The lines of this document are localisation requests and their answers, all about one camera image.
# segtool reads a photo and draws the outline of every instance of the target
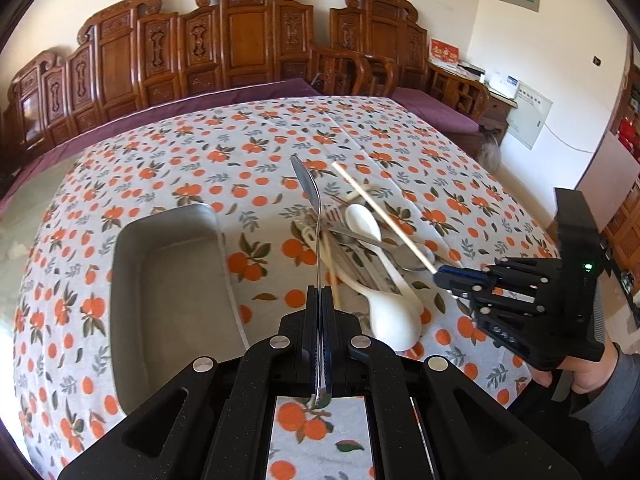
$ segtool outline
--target wooden armrest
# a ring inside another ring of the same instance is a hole
[[[439,101],[478,122],[489,104],[489,91],[479,81],[449,72],[432,62],[426,92]]]
[[[380,79],[378,76],[383,75],[384,78],[384,82],[380,83],[376,95],[380,97],[391,97],[398,87],[398,78],[400,75],[398,64],[390,57],[373,56],[370,54],[365,55],[365,57],[372,63],[374,77]]]
[[[363,54],[312,43],[307,80],[325,95],[369,95],[371,67]]]

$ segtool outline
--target table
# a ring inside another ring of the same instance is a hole
[[[443,259],[481,267],[500,256],[556,256],[535,220],[495,179],[434,128],[380,98],[289,98],[214,108],[122,133],[90,147],[65,177],[31,248],[15,315],[20,420],[36,469],[55,478],[121,421],[110,362],[109,296],[116,238],[129,222],[208,203],[218,213],[249,342],[276,333],[305,304],[313,254],[292,222],[308,208],[289,156],[328,194],[348,185],[329,163],[374,186],[412,239]],[[507,406],[529,373],[475,329],[468,309],[430,275],[409,276],[423,299],[420,342]],[[364,298],[341,288],[367,326]],[[269,475],[372,475],[362,399],[279,399]]]

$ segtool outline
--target wooden sofa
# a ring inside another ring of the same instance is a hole
[[[38,54],[14,77],[0,136],[9,173],[132,112],[246,85],[304,78],[324,94],[376,90],[363,54],[313,43],[313,7],[296,0],[123,0],[96,12],[68,57]]]
[[[379,86],[393,81],[396,76],[388,67],[396,65],[398,88],[392,98],[475,156],[481,141],[477,120],[489,99],[485,86],[427,61],[427,31],[417,25],[418,11],[411,2],[345,3],[343,9],[330,10],[332,46],[366,54]]]

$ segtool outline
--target human hand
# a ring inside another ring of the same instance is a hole
[[[588,394],[601,388],[613,375],[613,370],[618,364],[618,350],[609,335],[606,335],[604,353],[600,362],[585,361],[575,357],[567,357],[558,367],[560,370],[569,370],[574,373],[574,383],[571,389],[577,394]],[[553,377],[551,372],[541,372],[529,366],[531,378],[545,388],[551,386]]]

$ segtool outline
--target gray sleeve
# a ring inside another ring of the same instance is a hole
[[[600,460],[609,466],[640,420],[640,354],[623,354],[609,383],[591,403],[572,416],[591,429]]]

